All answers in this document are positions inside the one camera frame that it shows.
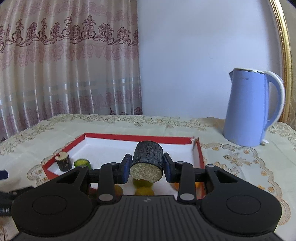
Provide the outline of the red shallow cardboard tray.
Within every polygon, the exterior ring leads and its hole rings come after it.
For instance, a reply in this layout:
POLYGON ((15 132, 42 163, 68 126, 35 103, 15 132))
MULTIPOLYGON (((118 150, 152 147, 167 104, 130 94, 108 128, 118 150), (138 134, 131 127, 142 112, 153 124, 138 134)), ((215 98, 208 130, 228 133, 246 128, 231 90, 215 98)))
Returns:
MULTIPOLYGON (((65 146, 61 151, 53 154, 42 168, 49 180, 64 174, 60 171, 55 156, 60 152, 67 152, 73 164, 78 159, 86 159, 92 169, 99 169, 103 164, 121 162, 126 154, 133 153, 138 142, 153 141, 161 145, 163 152, 168 153, 174 162, 184 161, 191 163, 195 168, 204 169, 204 160, 199 139, 189 137, 154 137, 112 135, 102 133, 84 133, 73 142, 65 146)), ((124 195, 135 194, 133 178, 130 176, 126 184, 121 185, 124 195)), ((161 180, 152 185, 155 195, 173 195, 177 198, 177 190, 174 184, 166 182, 165 174, 161 180)))

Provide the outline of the green cucumber piece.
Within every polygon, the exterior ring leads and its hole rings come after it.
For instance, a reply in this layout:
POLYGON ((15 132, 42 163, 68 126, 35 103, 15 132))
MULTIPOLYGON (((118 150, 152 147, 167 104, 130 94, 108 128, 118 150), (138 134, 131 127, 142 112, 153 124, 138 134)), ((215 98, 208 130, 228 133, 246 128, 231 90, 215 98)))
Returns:
POLYGON ((74 162, 75 167, 88 167, 89 170, 92 170, 91 163, 87 159, 78 159, 74 162))

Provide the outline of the blue electric kettle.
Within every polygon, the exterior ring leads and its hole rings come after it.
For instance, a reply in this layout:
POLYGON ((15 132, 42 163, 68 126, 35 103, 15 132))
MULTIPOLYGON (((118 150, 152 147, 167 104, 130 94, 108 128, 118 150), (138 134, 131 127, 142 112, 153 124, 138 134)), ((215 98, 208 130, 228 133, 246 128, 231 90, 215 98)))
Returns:
POLYGON ((264 142, 266 130, 283 112, 283 80, 271 71, 245 68, 234 68, 229 76, 232 86, 223 135, 233 144, 256 147, 264 142), (277 105, 271 118, 268 117, 269 84, 277 91, 277 105))

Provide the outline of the pink patterned curtain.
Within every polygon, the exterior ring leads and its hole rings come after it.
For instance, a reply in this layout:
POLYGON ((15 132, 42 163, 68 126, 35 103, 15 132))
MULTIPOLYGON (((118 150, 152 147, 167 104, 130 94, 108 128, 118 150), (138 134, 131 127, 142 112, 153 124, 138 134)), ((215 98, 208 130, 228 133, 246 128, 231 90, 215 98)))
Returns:
POLYGON ((1 141, 57 114, 141 115, 136 1, 1 1, 1 141))

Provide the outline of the gold mirror frame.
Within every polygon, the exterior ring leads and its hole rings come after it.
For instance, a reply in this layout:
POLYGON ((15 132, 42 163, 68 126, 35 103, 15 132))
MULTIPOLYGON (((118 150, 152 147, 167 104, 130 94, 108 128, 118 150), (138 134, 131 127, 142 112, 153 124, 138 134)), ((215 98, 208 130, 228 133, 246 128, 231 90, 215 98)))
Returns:
POLYGON ((269 1, 280 47, 281 76, 286 98, 280 121, 295 129, 295 7, 289 1, 269 1))

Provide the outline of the small yellow-green fruit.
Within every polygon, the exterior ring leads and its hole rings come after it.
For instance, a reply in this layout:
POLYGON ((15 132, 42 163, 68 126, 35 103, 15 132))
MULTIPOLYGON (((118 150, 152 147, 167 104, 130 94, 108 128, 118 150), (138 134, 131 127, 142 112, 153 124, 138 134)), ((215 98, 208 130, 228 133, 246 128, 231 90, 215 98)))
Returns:
POLYGON ((151 187, 139 187, 135 190, 136 196, 154 196, 154 191, 151 187))

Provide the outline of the cream embroidered tablecloth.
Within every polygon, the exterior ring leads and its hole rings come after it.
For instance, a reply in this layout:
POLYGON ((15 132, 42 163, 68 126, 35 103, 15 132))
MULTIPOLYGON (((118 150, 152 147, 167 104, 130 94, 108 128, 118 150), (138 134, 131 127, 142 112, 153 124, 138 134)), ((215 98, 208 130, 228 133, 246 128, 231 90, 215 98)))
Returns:
POLYGON ((215 164, 278 198, 283 215, 276 233, 284 240, 295 240, 295 130, 276 123, 266 132, 267 143, 244 148, 224 139, 223 124, 217 118, 59 114, 1 138, 1 169, 9 174, 1 181, 1 190, 46 182, 42 166, 83 133, 196 137, 206 164, 215 164))

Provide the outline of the small yellow fruit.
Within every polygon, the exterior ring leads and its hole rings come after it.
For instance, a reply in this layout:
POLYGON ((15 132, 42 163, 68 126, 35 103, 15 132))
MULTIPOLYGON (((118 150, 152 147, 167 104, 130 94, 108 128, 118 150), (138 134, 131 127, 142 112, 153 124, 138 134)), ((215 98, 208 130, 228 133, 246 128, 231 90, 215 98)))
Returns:
POLYGON ((114 185, 115 189, 115 195, 117 198, 121 197, 123 195, 123 189, 118 184, 114 185))

